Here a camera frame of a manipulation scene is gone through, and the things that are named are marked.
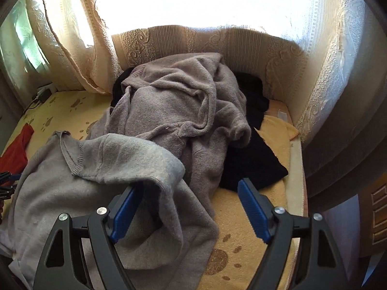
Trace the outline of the light grey knit sweater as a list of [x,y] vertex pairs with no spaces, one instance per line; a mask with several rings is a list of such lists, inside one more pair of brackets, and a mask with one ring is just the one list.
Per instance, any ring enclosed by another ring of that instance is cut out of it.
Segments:
[[55,132],[21,175],[1,224],[1,253],[31,288],[61,213],[88,215],[142,181],[144,200],[116,247],[126,274],[137,289],[195,289],[218,228],[184,174],[183,163],[152,141],[119,134],[80,141]]

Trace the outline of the red knit garment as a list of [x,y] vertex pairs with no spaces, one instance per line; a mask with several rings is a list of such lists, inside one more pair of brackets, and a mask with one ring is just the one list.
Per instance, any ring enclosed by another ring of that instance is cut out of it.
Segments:
[[33,133],[32,126],[25,123],[22,131],[1,156],[1,174],[9,172],[11,175],[20,175],[23,172],[28,163],[26,148]]

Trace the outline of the brown wooden door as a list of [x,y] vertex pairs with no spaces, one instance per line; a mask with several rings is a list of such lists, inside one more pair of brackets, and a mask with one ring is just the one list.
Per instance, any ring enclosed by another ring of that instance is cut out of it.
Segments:
[[386,250],[386,173],[359,193],[360,257]]

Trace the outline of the yellow paw print blanket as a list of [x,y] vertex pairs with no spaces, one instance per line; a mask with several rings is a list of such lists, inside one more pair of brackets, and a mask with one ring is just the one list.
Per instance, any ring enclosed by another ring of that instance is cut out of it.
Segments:
[[[1,113],[1,132],[8,147],[28,123],[34,133],[26,147],[31,157],[44,145],[54,131],[68,130],[74,138],[85,139],[95,121],[110,105],[110,96],[87,91],[57,92],[43,105],[26,111],[19,121],[7,124],[6,113]],[[264,138],[270,144],[289,174],[283,181],[263,190],[275,206],[283,206],[291,214],[306,215],[306,186],[302,166],[300,139],[295,135],[287,106],[272,100],[264,123],[269,129]],[[213,197],[215,221],[219,227],[219,239],[211,255],[207,269],[198,285],[199,289],[246,289],[266,250],[258,239],[235,192],[218,189]]]

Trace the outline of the black power adapter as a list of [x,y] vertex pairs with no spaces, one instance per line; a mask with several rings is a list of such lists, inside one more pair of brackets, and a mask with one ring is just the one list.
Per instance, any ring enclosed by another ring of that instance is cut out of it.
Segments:
[[50,90],[46,90],[44,91],[44,93],[42,93],[40,96],[38,96],[37,94],[35,94],[35,96],[33,97],[33,103],[37,103],[37,102],[40,102],[40,103],[44,103],[46,102],[49,97],[52,95],[52,93],[50,92]]

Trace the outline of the white power strip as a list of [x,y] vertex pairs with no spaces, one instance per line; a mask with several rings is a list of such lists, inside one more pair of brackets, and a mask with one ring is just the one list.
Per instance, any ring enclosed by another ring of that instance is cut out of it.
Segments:
[[49,83],[47,85],[44,85],[44,86],[41,86],[41,87],[38,87],[37,88],[37,95],[40,96],[42,93],[44,93],[44,91],[46,90],[50,90],[50,92],[53,94],[55,92],[57,92],[57,88],[55,87],[55,85],[53,83]]

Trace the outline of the black garment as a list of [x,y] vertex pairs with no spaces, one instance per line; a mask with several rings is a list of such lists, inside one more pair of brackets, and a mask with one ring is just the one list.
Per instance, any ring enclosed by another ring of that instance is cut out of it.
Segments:
[[242,72],[233,74],[239,89],[247,98],[247,122],[251,127],[251,138],[243,148],[233,143],[229,145],[219,187],[236,192],[239,181],[248,178],[256,189],[261,190],[282,180],[288,175],[288,169],[257,132],[270,106],[269,99],[263,95],[261,79]]

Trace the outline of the cream patterned curtain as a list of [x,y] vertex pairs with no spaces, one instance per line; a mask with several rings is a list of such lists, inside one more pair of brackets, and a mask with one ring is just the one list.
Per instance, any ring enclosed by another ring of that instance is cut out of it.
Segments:
[[110,94],[121,73],[97,0],[18,0],[1,24],[1,65],[21,103],[39,87]]

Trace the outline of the brownish grey knit garment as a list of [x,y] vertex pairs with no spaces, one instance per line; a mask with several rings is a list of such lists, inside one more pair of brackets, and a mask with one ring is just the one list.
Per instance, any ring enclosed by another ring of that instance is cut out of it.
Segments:
[[219,53],[175,54],[134,68],[122,96],[90,129],[153,141],[184,165],[184,181],[210,215],[228,145],[251,138],[246,97]]

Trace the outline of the cream ribbed curtain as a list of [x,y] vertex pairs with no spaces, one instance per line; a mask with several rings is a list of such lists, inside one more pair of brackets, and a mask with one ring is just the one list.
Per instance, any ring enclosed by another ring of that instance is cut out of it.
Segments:
[[305,150],[328,161],[386,138],[386,36],[363,0],[97,0],[120,84],[139,65],[219,53],[287,106]]

